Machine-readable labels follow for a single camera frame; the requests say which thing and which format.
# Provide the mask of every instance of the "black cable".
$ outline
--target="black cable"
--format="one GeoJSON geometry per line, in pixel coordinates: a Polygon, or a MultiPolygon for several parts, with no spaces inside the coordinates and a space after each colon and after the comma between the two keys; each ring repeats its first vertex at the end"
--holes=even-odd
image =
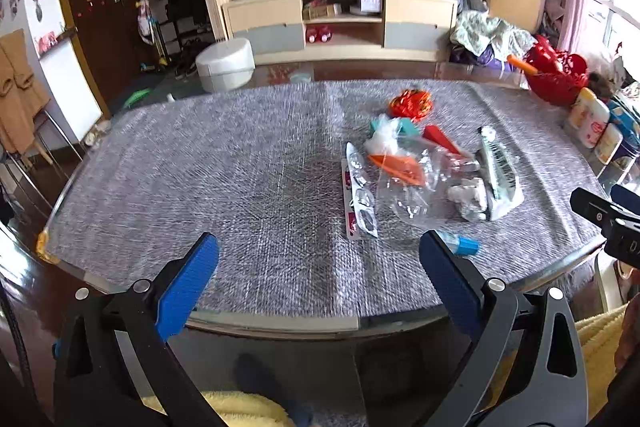
{"type": "Polygon", "coordinates": [[[37,403],[38,397],[36,396],[36,390],[33,386],[33,378],[31,378],[31,368],[29,367],[27,349],[24,346],[22,334],[20,333],[20,326],[18,325],[18,321],[15,318],[14,310],[11,307],[11,302],[9,302],[9,297],[7,296],[4,286],[2,285],[2,279],[0,279],[0,309],[2,309],[2,313],[4,314],[4,317],[9,324],[11,336],[14,338],[15,350],[18,353],[18,363],[20,364],[20,373],[22,375],[22,386],[24,387],[24,390],[37,403]]]}

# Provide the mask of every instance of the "wooden tv cabinet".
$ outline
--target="wooden tv cabinet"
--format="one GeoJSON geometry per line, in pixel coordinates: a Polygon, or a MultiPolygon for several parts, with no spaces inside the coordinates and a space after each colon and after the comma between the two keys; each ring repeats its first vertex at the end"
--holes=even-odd
{"type": "Polygon", "coordinates": [[[340,16],[303,20],[309,0],[234,0],[223,5],[229,37],[251,42],[256,64],[307,60],[372,59],[446,61],[456,24],[455,0],[382,0],[376,17],[355,16],[339,2],[340,16]],[[309,25],[329,24],[329,42],[305,41],[309,25]]]}

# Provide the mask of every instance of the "woven tablecloth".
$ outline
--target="woven tablecloth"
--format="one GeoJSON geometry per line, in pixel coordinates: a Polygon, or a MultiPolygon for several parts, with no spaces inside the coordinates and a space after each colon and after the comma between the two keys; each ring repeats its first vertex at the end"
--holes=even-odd
{"type": "Polygon", "coordinates": [[[204,309],[330,317],[436,305],[418,262],[422,230],[380,209],[379,240],[348,241],[345,232],[345,143],[364,151],[371,119],[407,87],[433,95],[422,124],[468,150],[489,124],[519,156],[521,206],[492,223],[442,223],[481,241],[482,274],[520,280],[597,234],[569,207],[575,187],[600,188],[558,110],[525,90],[370,80],[239,90],[123,115],[67,195],[47,251],[126,287],[209,231],[221,252],[204,309]]]}

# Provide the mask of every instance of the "white stool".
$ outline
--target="white stool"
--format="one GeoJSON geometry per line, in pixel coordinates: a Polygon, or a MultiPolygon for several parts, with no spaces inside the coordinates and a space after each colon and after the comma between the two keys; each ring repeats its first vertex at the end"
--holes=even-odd
{"type": "Polygon", "coordinates": [[[254,54],[247,39],[212,44],[196,57],[202,89],[229,91],[244,86],[254,74],[254,54]]]}

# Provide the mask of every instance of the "metal bolt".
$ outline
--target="metal bolt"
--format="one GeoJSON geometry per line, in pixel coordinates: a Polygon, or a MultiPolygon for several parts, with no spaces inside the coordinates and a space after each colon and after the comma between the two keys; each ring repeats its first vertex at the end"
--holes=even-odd
{"type": "Polygon", "coordinates": [[[133,291],[135,293],[144,293],[151,288],[151,282],[148,279],[138,279],[133,283],[133,291]]]}
{"type": "Polygon", "coordinates": [[[79,301],[86,299],[89,296],[89,288],[78,288],[76,291],[76,299],[79,301]]]}
{"type": "Polygon", "coordinates": [[[491,288],[494,292],[501,292],[504,290],[505,285],[500,279],[489,279],[487,281],[487,286],[491,288]]]}
{"type": "Polygon", "coordinates": [[[549,296],[556,301],[562,300],[564,294],[560,288],[551,287],[549,288],[549,296]]]}

